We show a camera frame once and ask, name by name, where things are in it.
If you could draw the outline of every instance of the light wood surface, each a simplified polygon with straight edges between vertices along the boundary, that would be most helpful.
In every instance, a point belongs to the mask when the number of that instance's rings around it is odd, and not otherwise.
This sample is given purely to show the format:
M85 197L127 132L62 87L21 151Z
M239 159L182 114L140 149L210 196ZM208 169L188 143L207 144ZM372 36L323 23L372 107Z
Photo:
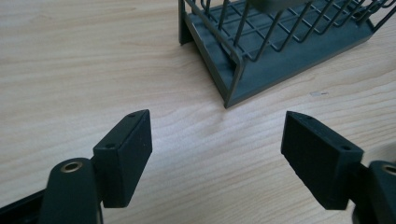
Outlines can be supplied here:
M396 161L396 18L368 42L230 109L176 0L0 2L0 206L149 109L153 153L105 223L351 223L325 211L280 154L285 112L311 115Z

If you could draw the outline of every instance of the dish rack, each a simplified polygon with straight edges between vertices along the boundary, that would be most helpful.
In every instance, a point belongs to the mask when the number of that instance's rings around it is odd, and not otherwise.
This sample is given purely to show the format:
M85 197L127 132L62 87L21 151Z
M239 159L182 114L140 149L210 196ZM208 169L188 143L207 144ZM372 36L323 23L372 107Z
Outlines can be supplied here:
M368 40L395 2L178 0L179 42L195 41L227 108Z

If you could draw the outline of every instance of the wooden table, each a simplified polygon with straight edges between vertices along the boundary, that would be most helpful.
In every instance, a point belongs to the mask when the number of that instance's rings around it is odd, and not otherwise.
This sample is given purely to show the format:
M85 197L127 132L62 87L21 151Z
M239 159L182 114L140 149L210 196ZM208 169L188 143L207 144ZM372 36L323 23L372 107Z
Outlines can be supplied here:
M0 206L149 109L153 153L105 223L351 223L325 211L280 154L285 112L311 115L396 161L396 18L368 42L229 109L176 0L0 2Z

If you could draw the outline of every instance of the rack leg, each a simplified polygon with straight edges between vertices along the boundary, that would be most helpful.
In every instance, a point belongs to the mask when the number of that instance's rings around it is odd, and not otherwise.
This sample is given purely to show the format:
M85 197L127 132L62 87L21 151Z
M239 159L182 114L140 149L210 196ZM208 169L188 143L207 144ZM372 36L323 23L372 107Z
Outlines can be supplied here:
M178 0L178 42L183 45L193 40L184 18L187 16L184 0Z

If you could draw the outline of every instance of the black metal rack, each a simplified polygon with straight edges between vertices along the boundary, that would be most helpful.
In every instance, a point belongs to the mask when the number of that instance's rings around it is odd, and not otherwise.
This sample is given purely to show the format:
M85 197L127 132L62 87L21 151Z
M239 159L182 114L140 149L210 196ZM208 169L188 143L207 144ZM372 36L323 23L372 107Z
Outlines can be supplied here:
M195 41L229 107L368 40L396 7L370 16L395 2L178 0L179 42Z

